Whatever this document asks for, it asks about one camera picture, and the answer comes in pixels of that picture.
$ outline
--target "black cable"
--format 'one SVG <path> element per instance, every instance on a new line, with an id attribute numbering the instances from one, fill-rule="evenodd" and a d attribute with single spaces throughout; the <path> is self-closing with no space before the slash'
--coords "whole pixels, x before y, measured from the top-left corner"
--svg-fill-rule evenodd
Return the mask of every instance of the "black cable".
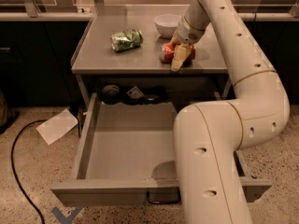
<path id="1" fill-rule="evenodd" d="M 13 142 L 13 145 L 12 145 L 12 148 L 11 148 L 11 153 L 10 153 L 10 160 L 11 160 L 11 167 L 12 167 L 12 172 L 13 172 L 13 175 L 16 179 L 16 182 L 19 186 L 19 189 L 21 190 L 22 194 L 25 196 L 25 198 L 27 199 L 27 201 L 29 202 L 29 204 L 31 204 L 34 209 L 37 211 L 37 213 L 39 214 L 40 216 L 40 219 L 41 219 L 41 223 L 42 224 L 45 224 L 45 218 L 44 216 L 42 215 L 41 211 L 37 208 L 37 206 L 31 201 L 31 199 L 29 198 L 29 196 L 27 195 L 26 191 L 24 190 L 24 188 L 22 187 L 21 185 L 21 182 L 18 178 L 18 175 L 17 175 L 17 172 L 16 172 L 16 169 L 15 169 L 15 163 L 14 163 L 14 158 L 13 158 L 13 153 L 14 153 L 14 149 L 15 149 L 15 146 L 17 144 L 17 141 L 21 135 L 21 133 L 30 125 L 32 124 L 35 124 L 35 123 L 38 123 L 38 122 L 44 122 L 46 121 L 45 119 L 41 119 L 41 120 L 36 120 L 36 121 L 33 121 L 29 124 L 27 124 L 26 126 L 24 126 L 21 131 L 18 133 L 17 137 L 15 138 L 14 142 Z"/>

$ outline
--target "speckled floor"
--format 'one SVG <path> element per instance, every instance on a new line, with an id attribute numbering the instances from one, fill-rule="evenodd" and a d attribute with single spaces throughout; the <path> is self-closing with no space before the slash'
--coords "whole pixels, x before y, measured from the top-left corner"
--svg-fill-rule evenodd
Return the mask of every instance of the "speckled floor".
<path id="1" fill-rule="evenodd" d="M 40 223 L 33 207 L 19 190 L 10 165 L 12 143 L 23 126 L 38 119 L 49 119 L 65 107 L 17 108 L 17 121 L 0 135 L 0 223 Z M 62 222 L 52 213 L 57 207 L 67 218 L 76 208 L 63 207 L 50 191 L 55 182 L 70 178 L 78 146 L 78 129 L 74 128 L 48 146 L 30 126 L 15 147 L 15 165 L 20 181 L 30 198 L 41 210 L 46 223 L 84 224 L 183 224 L 181 205 L 142 205 L 85 207 L 72 222 Z M 275 139 L 243 151 L 251 175 L 267 178 L 273 186 L 249 210 L 255 224 L 299 223 L 299 105 L 292 105 L 286 129 Z"/>

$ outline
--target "green can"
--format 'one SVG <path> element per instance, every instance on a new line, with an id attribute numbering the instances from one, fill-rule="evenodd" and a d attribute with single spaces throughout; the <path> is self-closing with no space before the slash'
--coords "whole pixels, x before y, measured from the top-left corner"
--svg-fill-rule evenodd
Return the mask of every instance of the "green can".
<path id="1" fill-rule="evenodd" d="M 141 31 L 136 29 L 113 34 L 110 39 L 111 47 L 117 52 L 138 48 L 143 42 Z"/>

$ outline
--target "white sheet of paper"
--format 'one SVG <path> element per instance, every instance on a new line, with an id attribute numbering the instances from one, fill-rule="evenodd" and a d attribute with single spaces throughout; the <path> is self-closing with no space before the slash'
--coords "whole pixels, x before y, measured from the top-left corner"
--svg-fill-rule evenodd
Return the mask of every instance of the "white sheet of paper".
<path id="1" fill-rule="evenodd" d="M 60 139 L 78 124 L 78 120 L 67 110 L 47 120 L 36 129 L 48 145 Z"/>

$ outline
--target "bowl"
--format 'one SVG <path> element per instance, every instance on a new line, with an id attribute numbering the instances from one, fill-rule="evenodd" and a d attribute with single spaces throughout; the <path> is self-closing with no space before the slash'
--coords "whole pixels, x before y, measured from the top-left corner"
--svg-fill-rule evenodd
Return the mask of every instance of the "bowl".
<path id="1" fill-rule="evenodd" d="M 163 14 L 155 18 L 158 33 L 163 38 L 171 38 L 177 29 L 180 16 L 174 14 Z"/>

